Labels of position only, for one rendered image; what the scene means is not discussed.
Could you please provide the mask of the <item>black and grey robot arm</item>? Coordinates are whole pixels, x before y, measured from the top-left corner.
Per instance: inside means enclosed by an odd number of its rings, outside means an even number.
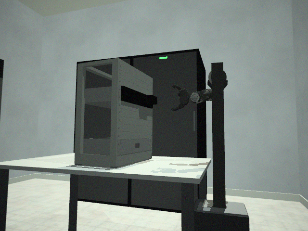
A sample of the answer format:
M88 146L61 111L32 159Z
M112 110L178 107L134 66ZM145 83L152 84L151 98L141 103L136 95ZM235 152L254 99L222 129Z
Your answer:
M226 80L227 79L227 75L226 73L223 71L223 88L225 88L228 84L228 81ZM197 92L193 92L191 94L191 96L193 95L197 95L198 96L198 99L197 100L193 100L191 98L191 101L193 103L202 103L202 102L205 102L205 101L212 101L212 76L211 76L211 71L208 75L208 82L207 82L208 86L211 88L211 89L206 89L206 90L202 90L202 91L197 91ZM201 100L199 102L199 100Z

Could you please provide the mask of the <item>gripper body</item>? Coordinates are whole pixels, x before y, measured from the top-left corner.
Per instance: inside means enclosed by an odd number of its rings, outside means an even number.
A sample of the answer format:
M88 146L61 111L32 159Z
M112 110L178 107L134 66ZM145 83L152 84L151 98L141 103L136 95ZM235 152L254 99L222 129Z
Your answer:
M180 96L180 103L182 105L187 105L189 103L189 98L192 98L193 100L198 99L197 95L190 96L186 89L180 90L178 96Z

